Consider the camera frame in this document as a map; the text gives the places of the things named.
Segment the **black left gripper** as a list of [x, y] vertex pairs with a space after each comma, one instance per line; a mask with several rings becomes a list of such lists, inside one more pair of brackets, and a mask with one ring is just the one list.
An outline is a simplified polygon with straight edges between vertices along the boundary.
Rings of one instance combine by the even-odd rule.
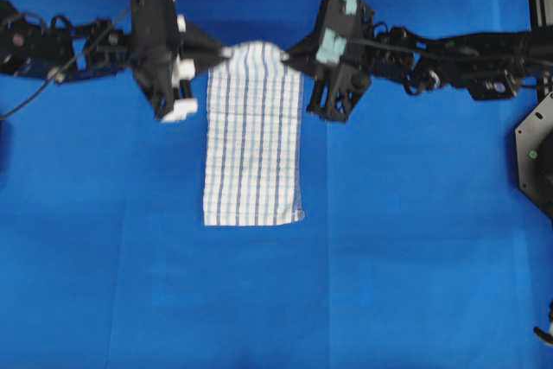
[[198, 111], [190, 82], [192, 59], [229, 59], [232, 49], [175, 12], [175, 0], [130, 0], [130, 68], [133, 79], [160, 123], [180, 123]]

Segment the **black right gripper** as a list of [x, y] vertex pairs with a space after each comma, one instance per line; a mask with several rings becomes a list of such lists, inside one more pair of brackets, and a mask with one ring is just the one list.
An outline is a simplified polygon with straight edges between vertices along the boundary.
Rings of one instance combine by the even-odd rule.
[[345, 123], [371, 85], [362, 44], [372, 32], [374, 12], [363, 0], [324, 0], [315, 31], [288, 50], [281, 62], [315, 80], [308, 111]]

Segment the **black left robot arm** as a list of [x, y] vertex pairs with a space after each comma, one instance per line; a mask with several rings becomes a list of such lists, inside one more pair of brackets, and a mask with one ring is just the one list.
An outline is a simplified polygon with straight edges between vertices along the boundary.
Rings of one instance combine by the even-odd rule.
[[44, 85], [81, 82], [130, 69], [154, 118], [176, 123], [198, 110], [191, 81], [232, 51], [175, 10], [175, 0], [130, 0], [130, 32], [110, 19], [45, 22], [1, 2], [1, 73]]

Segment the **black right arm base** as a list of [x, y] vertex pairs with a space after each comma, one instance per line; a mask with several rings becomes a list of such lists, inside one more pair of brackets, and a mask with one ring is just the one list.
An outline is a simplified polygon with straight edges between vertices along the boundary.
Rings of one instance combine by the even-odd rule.
[[[529, 0], [537, 54], [552, 56], [552, 0]], [[515, 129], [520, 191], [552, 217], [552, 65], [537, 76], [537, 105]]]

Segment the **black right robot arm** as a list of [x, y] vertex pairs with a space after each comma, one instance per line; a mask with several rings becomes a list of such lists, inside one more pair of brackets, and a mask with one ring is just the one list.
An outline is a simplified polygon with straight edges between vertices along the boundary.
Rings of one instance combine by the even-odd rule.
[[475, 101], [511, 99], [552, 73], [552, 28], [430, 39], [373, 20], [364, 0], [322, 0], [313, 30], [281, 55], [314, 81], [308, 112], [345, 123], [373, 79], [411, 97], [447, 86]]

